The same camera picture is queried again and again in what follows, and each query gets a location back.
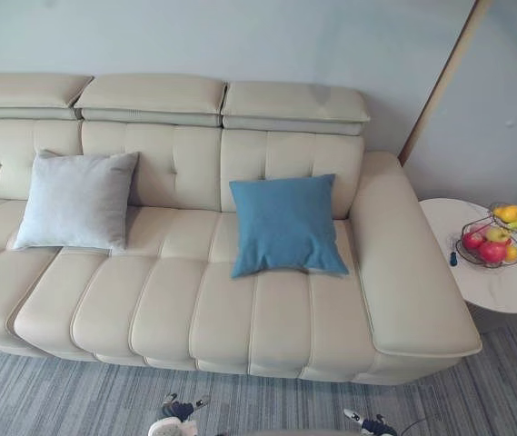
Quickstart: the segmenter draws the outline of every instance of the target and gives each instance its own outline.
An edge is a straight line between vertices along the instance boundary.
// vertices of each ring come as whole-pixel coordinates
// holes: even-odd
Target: headrest
[[[224,82],[184,74],[108,74],[90,83],[76,108],[85,120],[220,125]]]
[[[0,118],[75,120],[89,75],[0,73]]]
[[[232,82],[225,97],[227,129],[358,135],[370,120],[354,89],[320,84]]]

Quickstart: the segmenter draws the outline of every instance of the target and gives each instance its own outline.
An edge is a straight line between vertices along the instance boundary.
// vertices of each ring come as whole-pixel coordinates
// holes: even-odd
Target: wire fruit basket
[[[517,209],[513,220],[506,222],[502,217],[502,209],[515,207],[507,203],[493,203],[488,209],[488,215],[462,228],[462,237],[456,241],[458,254],[470,263],[484,268],[501,268],[517,263],[517,241],[512,237],[517,233]]]

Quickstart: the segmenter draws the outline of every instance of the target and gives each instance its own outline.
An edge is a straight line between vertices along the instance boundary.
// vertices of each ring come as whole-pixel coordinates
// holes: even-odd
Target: side table
[[[455,251],[462,227],[484,218],[488,211],[477,204],[449,198],[433,198],[420,202],[433,234],[440,244],[446,262]],[[469,263],[458,254],[452,274],[480,333],[489,332],[517,315],[517,263],[488,269]]]

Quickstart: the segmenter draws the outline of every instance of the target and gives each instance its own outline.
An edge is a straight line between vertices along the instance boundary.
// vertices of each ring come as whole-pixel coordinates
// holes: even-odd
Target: sofa
[[[371,384],[478,352],[402,167],[364,151],[368,121],[341,87],[0,74],[0,352]],[[40,150],[139,153],[125,249],[13,249]],[[349,273],[232,279],[229,182],[325,173]]]

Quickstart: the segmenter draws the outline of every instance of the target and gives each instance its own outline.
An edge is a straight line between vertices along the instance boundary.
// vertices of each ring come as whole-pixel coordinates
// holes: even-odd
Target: pillow
[[[270,268],[347,274],[334,243],[334,174],[230,182],[238,213],[238,257],[232,277]]]
[[[124,248],[127,197],[138,154],[34,159],[24,219],[14,248]]]

